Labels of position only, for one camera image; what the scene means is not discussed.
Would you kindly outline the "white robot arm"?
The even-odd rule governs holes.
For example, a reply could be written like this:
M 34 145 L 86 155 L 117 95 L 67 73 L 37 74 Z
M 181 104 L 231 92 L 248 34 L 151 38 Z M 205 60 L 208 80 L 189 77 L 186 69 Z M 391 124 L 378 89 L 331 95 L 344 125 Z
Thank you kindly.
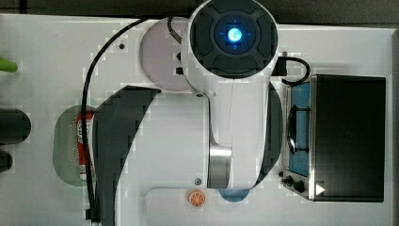
M 127 86 L 103 102 L 92 144 L 102 226 L 147 226 L 154 189 L 254 187 L 263 173 L 279 31 L 256 0 L 207 0 L 182 34 L 181 93 Z

